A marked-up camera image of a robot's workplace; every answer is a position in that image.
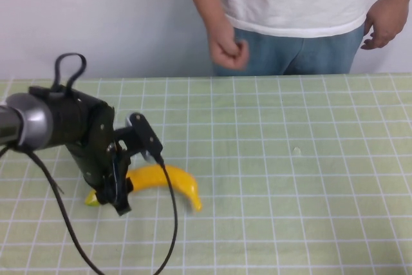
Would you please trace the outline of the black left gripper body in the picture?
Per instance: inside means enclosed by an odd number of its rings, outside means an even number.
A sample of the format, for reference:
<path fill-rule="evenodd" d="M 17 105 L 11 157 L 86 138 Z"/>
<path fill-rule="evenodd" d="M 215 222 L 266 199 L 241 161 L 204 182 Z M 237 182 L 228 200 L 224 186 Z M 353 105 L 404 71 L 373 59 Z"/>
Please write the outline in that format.
<path fill-rule="evenodd" d="M 108 103 L 91 97 L 78 103 L 86 117 L 86 131 L 80 140 L 68 144 L 68 151 L 86 183 L 96 191 L 103 191 L 105 179 L 111 171 L 108 146 L 114 141 L 115 110 Z"/>

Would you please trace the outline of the person's left hand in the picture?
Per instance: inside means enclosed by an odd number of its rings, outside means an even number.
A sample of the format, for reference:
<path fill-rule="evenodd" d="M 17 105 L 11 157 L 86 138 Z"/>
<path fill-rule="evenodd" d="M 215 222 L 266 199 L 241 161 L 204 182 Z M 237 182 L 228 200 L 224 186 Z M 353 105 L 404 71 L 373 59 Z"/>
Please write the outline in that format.
<path fill-rule="evenodd" d="M 409 13 L 409 2 L 404 0 L 378 0 L 369 9 L 364 24 L 365 39 L 361 49 L 385 47 L 404 28 Z"/>

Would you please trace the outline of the person's right hand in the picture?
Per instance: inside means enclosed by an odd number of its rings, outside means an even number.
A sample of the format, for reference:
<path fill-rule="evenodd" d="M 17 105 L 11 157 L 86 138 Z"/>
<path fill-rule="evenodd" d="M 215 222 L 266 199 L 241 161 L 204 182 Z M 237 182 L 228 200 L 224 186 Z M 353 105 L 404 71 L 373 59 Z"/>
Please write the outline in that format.
<path fill-rule="evenodd" d="M 214 64 L 229 70 L 244 70 L 249 60 L 248 43 L 235 38 L 234 27 L 226 20 L 208 29 L 209 51 Z"/>

